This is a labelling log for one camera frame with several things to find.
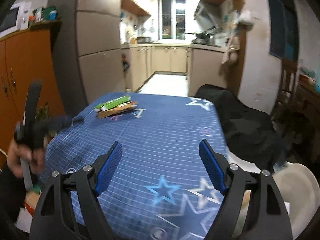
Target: white tile floor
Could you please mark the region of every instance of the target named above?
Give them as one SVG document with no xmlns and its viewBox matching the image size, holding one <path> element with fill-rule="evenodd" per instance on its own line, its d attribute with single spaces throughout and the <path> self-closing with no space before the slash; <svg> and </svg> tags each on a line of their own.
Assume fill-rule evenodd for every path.
<svg viewBox="0 0 320 240">
<path fill-rule="evenodd" d="M 182 75 L 155 74 L 141 88 L 139 93 L 187 97 L 188 81 L 186 80 L 186 76 Z"/>
</svg>

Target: countertop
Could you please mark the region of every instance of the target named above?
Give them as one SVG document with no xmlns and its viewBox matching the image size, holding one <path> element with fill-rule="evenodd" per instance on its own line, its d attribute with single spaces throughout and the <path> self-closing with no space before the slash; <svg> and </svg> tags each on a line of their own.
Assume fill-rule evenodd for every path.
<svg viewBox="0 0 320 240">
<path fill-rule="evenodd" d="M 187 44 L 187 43 L 142 43 L 142 44 L 122 44 L 121 49 L 139 48 L 139 47 L 185 47 L 192 49 L 206 49 L 218 52 L 226 52 L 227 48 L 220 48 L 202 44 Z"/>
</svg>

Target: screw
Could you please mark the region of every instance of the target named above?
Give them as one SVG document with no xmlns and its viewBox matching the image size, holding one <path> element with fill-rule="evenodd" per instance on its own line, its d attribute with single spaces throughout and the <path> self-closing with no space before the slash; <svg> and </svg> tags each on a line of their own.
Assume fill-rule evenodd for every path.
<svg viewBox="0 0 320 240">
<path fill-rule="evenodd" d="M 52 177 L 57 177 L 59 175 L 59 171 L 53 171 L 51 175 Z"/>
<path fill-rule="evenodd" d="M 268 176 L 270 175 L 270 172 L 267 171 L 267 170 L 263 170 L 263 171 L 262 171 L 262 174 L 263 174 L 264 176 L 268 177 Z"/>
<path fill-rule="evenodd" d="M 91 169 L 92 169 L 91 165 L 86 165 L 86 166 L 83 167 L 83 170 L 86 171 L 86 172 L 91 171 Z"/>
<path fill-rule="evenodd" d="M 237 164 L 232 163 L 230 164 L 229 168 L 232 169 L 233 171 L 236 171 L 237 169 L 239 169 L 239 166 Z"/>
</svg>

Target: white star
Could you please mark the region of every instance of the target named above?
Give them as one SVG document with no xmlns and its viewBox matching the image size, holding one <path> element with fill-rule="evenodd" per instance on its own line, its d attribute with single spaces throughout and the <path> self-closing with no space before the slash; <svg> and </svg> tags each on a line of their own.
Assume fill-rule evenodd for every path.
<svg viewBox="0 0 320 240">
<path fill-rule="evenodd" d="M 187 106 L 201 106 L 203 109 L 210 111 L 209 105 L 213 105 L 210 101 L 202 98 L 189 98 L 191 102 L 186 104 Z"/>
<path fill-rule="evenodd" d="M 207 196 L 203 196 L 202 194 L 199 193 L 201 191 L 204 191 L 206 188 L 212 189 L 212 191 L 210 192 L 210 194 L 212 195 L 212 198 L 207 197 Z M 217 204 L 221 204 L 221 202 L 218 200 L 217 196 L 215 195 L 217 190 L 215 190 L 213 186 L 210 186 L 207 183 L 205 178 L 200 179 L 200 187 L 199 188 L 188 189 L 188 191 L 199 197 L 198 198 L 198 208 L 199 209 L 203 208 L 208 201 L 212 201 Z"/>
<path fill-rule="evenodd" d="M 180 230 L 180 227 L 178 227 L 177 225 L 175 225 L 174 223 L 168 221 L 167 219 L 165 219 L 165 217 L 182 217 L 182 220 L 184 219 L 184 215 L 185 215 L 185 210 L 186 210 L 186 204 L 188 203 L 189 207 L 191 208 L 192 212 L 194 214 L 203 214 L 203 213 L 207 213 L 208 212 L 208 215 L 200 222 L 200 225 L 201 227 L 203 228 L 204 232 L 207 233 L 208 230 L 206 229 L 205 227 L 205 224 L 208 222 L 208 220 L 212 217 L 212 215 L 214 213 L 217 212 L 218 208 L 209 208 L 209 209 L 203 209 L 203 210 L 199 210 L 197 211 L 194 206 L 192 205 L 189 197 L 186 195 L 186 194 L 183 194 L 182 195 L 182 201 L 181 201 L 181 206 L 180 206 L 180 212 L 178 214 L 166 214 L 166 215 L 156 215 L 157 217 L 161 218 L 162 220 L 166 221 L 167 223 L 173 225 L 176 229 L 174 230 L 174 233 L 172 235 L 172 240 L 176 240 L 177 239 L 177 236 L 178 236 L 178 233 L 179 233 L 179 230 Z M 199 236 L 195 233 L 192 233 L 192 232 L 188 232 L 186 233 L 182 238 L 178 239 L 178 240 L 186 240 L 188 239 L 189 237 L 191 236 L 196 236 L 196 237 L 199 237 L 201 239 L 203 239 L 204 237 L 203 236 Z"/>
</svg>

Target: human hand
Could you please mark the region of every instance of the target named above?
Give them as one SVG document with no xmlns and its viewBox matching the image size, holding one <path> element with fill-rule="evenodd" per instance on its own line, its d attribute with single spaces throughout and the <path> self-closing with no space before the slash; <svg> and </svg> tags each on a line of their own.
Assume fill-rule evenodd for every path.
<svg viewBox="0 0 320 240">
<path fill-rule="evenodd" d="M 44 170 L 44 150 L 35 149 L 33 152 L 25 145 L 17 145 L 14 139 L 10 142 L 7 165 L 17 178 L 22 178 L 20 158 L 29 161 L 33 174 L 39 174 Z"/>
</svg>

